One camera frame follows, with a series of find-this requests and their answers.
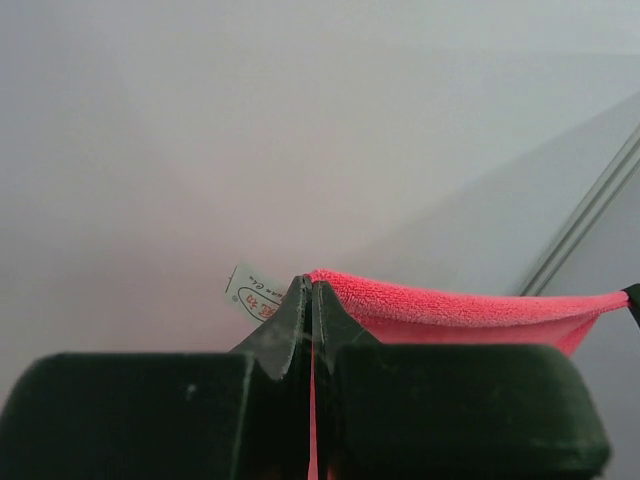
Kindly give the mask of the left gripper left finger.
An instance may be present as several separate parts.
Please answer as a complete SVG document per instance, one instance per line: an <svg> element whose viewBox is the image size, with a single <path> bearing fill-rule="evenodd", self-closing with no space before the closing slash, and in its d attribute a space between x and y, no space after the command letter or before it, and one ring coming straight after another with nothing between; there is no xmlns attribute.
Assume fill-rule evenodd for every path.
<svg viewBox="0 0 640 480"><path fill-rule="evenodd" d="M253 356L252 479L305 479L310 463L311 280L292 280L281 306L232 350Z"/></svg>

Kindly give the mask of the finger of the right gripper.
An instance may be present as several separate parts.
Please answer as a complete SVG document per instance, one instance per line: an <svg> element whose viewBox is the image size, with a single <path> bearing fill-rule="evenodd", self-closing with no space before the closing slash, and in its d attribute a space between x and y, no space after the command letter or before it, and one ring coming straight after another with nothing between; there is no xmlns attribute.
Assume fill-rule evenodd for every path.
<svg viewBox="0 0 640 480"><path fill-rule="evenodd" d="M640 284L636 283L624 289L628 298L628 310L640 327Z"/></svg>

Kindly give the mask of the pink microfiber towel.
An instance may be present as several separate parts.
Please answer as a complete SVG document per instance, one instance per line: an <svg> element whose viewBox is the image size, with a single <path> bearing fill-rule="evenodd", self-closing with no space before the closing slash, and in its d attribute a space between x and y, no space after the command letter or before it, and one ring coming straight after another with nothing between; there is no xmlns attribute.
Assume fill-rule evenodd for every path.
<svg viewBox="0 0 640 480"><path fill-rule="evenodd" d="M333 479L596 479L610 446L569 361L623 290L581 297L449 293L316 270L378 341L339 350L341 463ZM265 323L288 287L245 266L226 297ZM252 355L217 355L211 479L252 479Z"/></svg>

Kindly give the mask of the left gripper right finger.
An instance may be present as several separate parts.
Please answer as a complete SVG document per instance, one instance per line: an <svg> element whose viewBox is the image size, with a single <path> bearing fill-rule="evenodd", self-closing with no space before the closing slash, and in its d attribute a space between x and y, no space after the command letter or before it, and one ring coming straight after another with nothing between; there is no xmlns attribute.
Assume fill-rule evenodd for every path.
<svg viewBox="0 0 640 480"><path fill-rule="evenodd" d="M379 341L344 308L332 286L312 287L313 407L315 472L319 479L339 475L341 463L341 394L336 361L341 348Z"/></svg>

